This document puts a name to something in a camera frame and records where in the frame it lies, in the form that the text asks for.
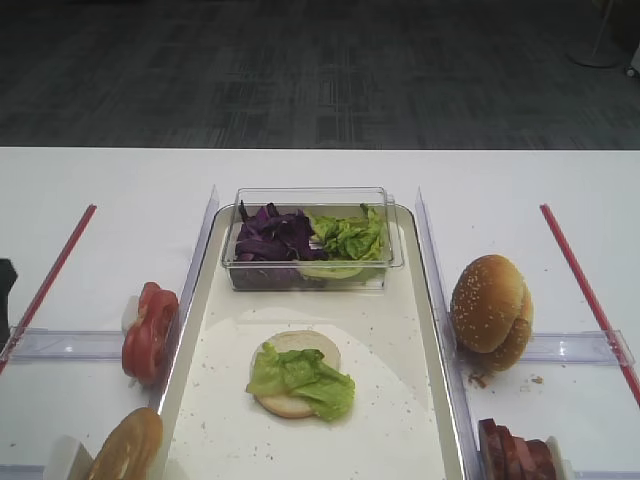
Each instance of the plastic guide rail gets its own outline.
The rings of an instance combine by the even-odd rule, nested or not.
[[[215,191],[207,206],[202,231],[213,226],[218,210]],[[416,218],[422,241],[423,261],[426,267],[427,283],[433,305],[439,342],[444,357],[443,365],[451,388],[451,408],[456,423],[459,456],[464,462],[465,478],[484,478],[475,443],[474,428],[469,413],[464,380],[457,365],[456,342],[453,329],[448,321],[448,308],[442,289],[442,279],[437,251],[432,236],[432,225],[428,211],[418,190],[415,205]],[[200,266],[206,251],[208,235],[196,245],[191,267],[182,292],[177,328],[170,334],[170,348],[177,348],[182,336],[184,321],[191,307],[191,298]],[[617,349],[611,344],[612,336]],[[124,333],[120,331],[52,331],[40,328],[27,329],[22,339],[9,356],[9,363],[67,362],[67,361],[120,361]],[[534,333],[521,362],[590,364],[601,366],[633,365],[635,360],[618,330],[589,331],[578,333]],[[0,480],[42,479],[44,467],[31,465],[0,465]],[[574,472],[576,479],[584,480],[640,480],[640,472]]]

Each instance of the toasted bun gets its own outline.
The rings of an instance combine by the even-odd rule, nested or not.
[[[274,335],[267,342],[271,343],[278,352],[311,348],[320,350],[324,354],[322,359],[324,363],[335,370],[340,368],[340,351],[338,347],[321,333],[312,330],[283,332]],[[258,348],[256,354],[260,351],[262,351],[262,346]],[[311,407],[301,398],[272,395],[256,397],[256,400],[271,413],[284,418],[304,418],[313,415]]]
[[[147,407],[134,410],[109,434],[87,480],[144,480],[161,443],[160,416]]]
[[[533,303],[518,269],[505,257],[487,255],[464,269],[451,298],[458,341],[490,370],[518,361],[531,336]]]

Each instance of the red straw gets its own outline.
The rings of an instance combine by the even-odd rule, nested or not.
[[[596,317],[596,320],[598,321],[600,328],[605,332],[607,332],[609,343],[611,344],[611,347],[613,348],[614,353],[618,357],[620,370],[622,370],[622,374],[624,375],[624,378],[627,380],[627,383],[629,384],[631,393],[633,393],[633,396],[635,397],[636,402],[638,402],[638,405],[640,406],[640,382],[638,381],[638,377],[635,371],[633,370],[633,367],[630,366],[628,363],[626,363],[626,358],[622,353],[623,349],[620,347],[620,344],[618,343],[618,339],[615,337],[615,335],[613,335],[613,328],[609,323],[609,319],[607,318],[607,315],[604,313],[604,310],[602,309],[600,302],[598,302],[598,299],[596,298],[596,294],[591,289],[591,286],[587,281],[587,277],[582,271],[582,268],[580,268],[580,264],[578,263],[578,260],[576,259],[575,255],[571,251],[569,242],[567,241],[566,237],[562,233],[562,230],[560,229],[560,225],[558,224],[556,217],[554,217],[553,213],[551,213],[551,208],[549,207],[549,205],[544,204],[544,205],[540,205],[540,210],[542,210],[542,214],[544,215],[545,220],[549,224],[549,228],[551,229],[553,236],[556,238],[556,242],[558,242],[558,246],[560,247],[560,250],[562,250],[562,253],[564,254],[564,258],[567,260],[567,263],[571,267],[571,270],[573,271],[573,275],[576,277],[576,280],[578,281],[578,285],[580,285],[580,289],[582,290],[582,293],[585,299],[589,303],[589,307],[591,307],[591,311],[593,312],[593,315]]]
[[[29,304],[27,311],[24,312],[24,315],[22,316],[20,323],[16,327],[16,331],[11,339],[11,343],[7,345],[5,359],[4,361],[0,361],[0,373],[2,373],[2,371],[4,370],[4,367],[6,366],[9,360],[9,356],[11,355],[11,352],[13,351],[18,341],[24,334],[25,330],[33,320],[33,317],[38,311],[38,308],[40,308],[40,305],[42,305],[44,298],[47,296],[47,293],[49,292],[51,285],[53,285],[53,282],[58,276],[58,273],[60,273],[62,266],[67,261],[67,258],[69,258],[71,251],[76,246],[76,243],[78,243],[78,240],[82,236],[82,233],[84,232],[85,228],[87,228],[87,225],[89,224],[89,220],[91,220],[91,217],[96,211],[96,208],[97,207],[95,205],[89,205],[87,207],[84,214],[82,215],[82,218],[80,218],[80,221],[76,225],[76,228],[71,233],[71,236],[67,240],[67,243],[65,244],[62,251],[58,255],[58,258],[56,259],[55,263],[51,267],[51,270],[49,270],[49,273],[47,274],[44,281],[42,282],[42,285],[40,285],[40,288],[38,289],[36,296],[33,297],[33,300],[31,300],[31,303]]]

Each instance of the tomato slice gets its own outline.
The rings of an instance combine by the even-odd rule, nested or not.
[[[138,318],[122,345],[122,368],[143,385],[158,379],[166,357],[171,323],[178,311],[178,298],[158,284],[145,284],[138,304]]]

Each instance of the plastic container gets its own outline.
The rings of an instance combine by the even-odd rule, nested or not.
[[[365,204],[382,219],[382,255],[376,261],[238,261],[236,240],[243,225],[240,205],[249,215],[273,203],[282,214],[302,210],[307,215],[337,218],[363,217]],[[265,290],[379,290],[387,269],[403,263],[397,241],[395,204],[383,188],[280,188],[240,189],[222,251],[222,265],[231,285],[239,291]],[[311,243],[311,248],[320,248]]]

